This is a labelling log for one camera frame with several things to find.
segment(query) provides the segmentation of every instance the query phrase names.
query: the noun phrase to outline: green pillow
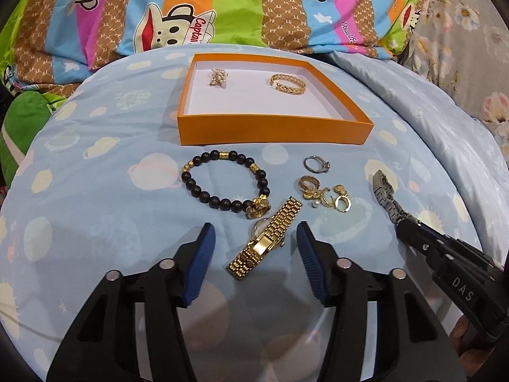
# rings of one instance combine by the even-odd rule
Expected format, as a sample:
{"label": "green pillow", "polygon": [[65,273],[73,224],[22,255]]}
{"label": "green pillow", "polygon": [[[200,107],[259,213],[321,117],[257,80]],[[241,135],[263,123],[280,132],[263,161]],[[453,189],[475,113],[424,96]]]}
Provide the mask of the green pillow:
{"label": "green pillow", "polygon": [[9,188],[35,135],[51,115],[52,109],[39,92],[26,91],[13,100],[0,131],[0,164]]}

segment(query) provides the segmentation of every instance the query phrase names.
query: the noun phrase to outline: striped blanket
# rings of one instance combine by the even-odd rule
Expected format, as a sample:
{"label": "striped blanket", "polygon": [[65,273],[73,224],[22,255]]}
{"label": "striped blanket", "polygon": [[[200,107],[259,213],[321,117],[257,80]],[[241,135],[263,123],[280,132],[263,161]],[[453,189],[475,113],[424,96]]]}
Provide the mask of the striped blanket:
{"label": "striped blanket", "polygon": [[119,56],[198,43],[401,53],[424,0],[22,0],[0,35],[12,93],[69,96]]}

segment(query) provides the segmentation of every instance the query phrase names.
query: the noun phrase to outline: gold braided ring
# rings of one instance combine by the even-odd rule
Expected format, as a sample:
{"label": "gold braided ring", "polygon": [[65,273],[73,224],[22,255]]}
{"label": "gold braided ring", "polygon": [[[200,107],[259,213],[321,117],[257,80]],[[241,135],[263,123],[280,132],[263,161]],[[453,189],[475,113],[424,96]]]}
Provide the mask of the gold braided ring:
{"label": "gold braided ring", "polygon": [[281,83],[276,83],[276,90],[282,91],[283,93],[288,93],[290,95],[301,95],[306,91],[306,84],[302,80],[297,79],[294,76],[282,75],[282,74],[272,75],[270,78],[271,86],[274,84],[275,80],[286,80],[286,81],[292,82],[298,86],[298,88],[294,88],[292,86],[286,86]]}

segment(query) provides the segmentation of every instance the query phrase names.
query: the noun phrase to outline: blue gripper pad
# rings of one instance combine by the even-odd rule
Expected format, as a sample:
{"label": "blue gripper pad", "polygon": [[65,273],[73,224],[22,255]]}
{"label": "blue gripper pad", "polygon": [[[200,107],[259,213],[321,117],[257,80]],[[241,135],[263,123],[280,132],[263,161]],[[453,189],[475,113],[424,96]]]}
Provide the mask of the blue gripper pad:
{"label": "blue gripper pad", "polygon": [[195,242],[198,244],[198,248],[194,252],[189,269],[187,269],[184,291],[182,293],[182,301],[186,307],[198,297],[203,279],[209,268],[210,260],[214,254],[216,246],[216,231],[214,226],[210,223],[205,223]]}
{"label": "blue gripper pad", "polygon": [[300,223],[297,226],[297,245],[299,247],[299,253],[304,263],[313,295],[315,295],[321,304],[324,304],[330,294],[327,288],[326,272],[315,251],[314,243],[315,237],[313,237],[307,223]]}

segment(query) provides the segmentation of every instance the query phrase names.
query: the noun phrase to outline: gold jewelry pile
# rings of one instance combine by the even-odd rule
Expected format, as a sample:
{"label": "gold jewelry pile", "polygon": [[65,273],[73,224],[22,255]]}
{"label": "gold jewelry pile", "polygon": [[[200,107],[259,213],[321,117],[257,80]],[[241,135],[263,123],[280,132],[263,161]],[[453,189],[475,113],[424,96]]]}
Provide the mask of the gold jewelry pile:
{"label": "gold jewelry pile", "polygon": [[338,196],[335,199],[332,198],[331,201],[328,201],[325,196],[325,194],[330,192],[330,188],[320,189],[320,181],[311,175],[304,175],[301,179],[299,179],[299,188],[302,191],[302,197],[305,200],[313,200],[311,205],[314,208],[317,208],[320,204],[322,204],[328,208],[335,208],[339,212],[347,212],[352,206],[348,192],[342,185],[334,186],[333,191],[338,194]]}

